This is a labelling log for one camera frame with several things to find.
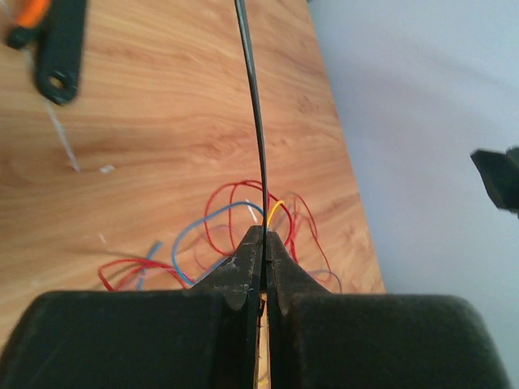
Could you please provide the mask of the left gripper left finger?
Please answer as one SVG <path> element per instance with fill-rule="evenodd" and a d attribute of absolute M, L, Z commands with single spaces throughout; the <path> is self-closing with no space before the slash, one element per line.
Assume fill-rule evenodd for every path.
<path fill-rule="evenodd" d="M 4 388 L 254 388 L 264 231 L 188 290 L 54 291 L 1 355 Z"/>

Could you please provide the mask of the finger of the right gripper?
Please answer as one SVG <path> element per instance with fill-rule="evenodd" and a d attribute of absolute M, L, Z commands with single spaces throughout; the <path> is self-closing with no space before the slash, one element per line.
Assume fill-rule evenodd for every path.
<path fill-rule="evenodd" d="M 492 203 L 518 216 L 518 146 L 506 152 L 478 149 L 470 158 Z"/>

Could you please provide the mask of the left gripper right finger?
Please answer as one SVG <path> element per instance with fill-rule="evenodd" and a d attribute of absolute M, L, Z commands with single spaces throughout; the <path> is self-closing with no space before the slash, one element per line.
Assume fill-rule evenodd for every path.
<path fill-rule="evenodd" d="M 274 388 L 509 388 L 482 316 L 452 295 L 331 293 L 269 233 Z"/>

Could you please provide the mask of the black zip tie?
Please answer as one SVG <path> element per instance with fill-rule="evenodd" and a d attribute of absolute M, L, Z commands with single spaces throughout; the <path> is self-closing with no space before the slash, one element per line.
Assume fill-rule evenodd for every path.
<path fill-rule="evenodd" d="M 234 6 L 238 19 L 238 28 L 240 32 L 241 42 L 242 42 L 242 51 L 244 55 L 246 71 L 247 71 L 247 80 L 249 84 L 249 90 L 251 95 L 251 104 L 252 111 L 254 116 L 255 123 L 255 133 L 256 133 L 256 142 L 259 153 L 259 166 L 260 166 L 260 176 L 261 176 L 261 190 L 262 190 L 262 200 L 264 207 L 264 216 L 267 215 L 268 211 L 268 180 L 267 180 L 267 161 L 266 161 L 266 147 L 265 147 L 265 139 L 264 139 L 264 128 L 261 116 L 261 108 L 260 108 L 260 96 L 258 89 L 258 82 L 255 72 L 255 61 L 253 55 L 252 48 L 252 39 L 251 32 L 249 28 L 248 18 L 247 18 L 247 8 L 246 3 L 243 0 L 235 0 Z"/>

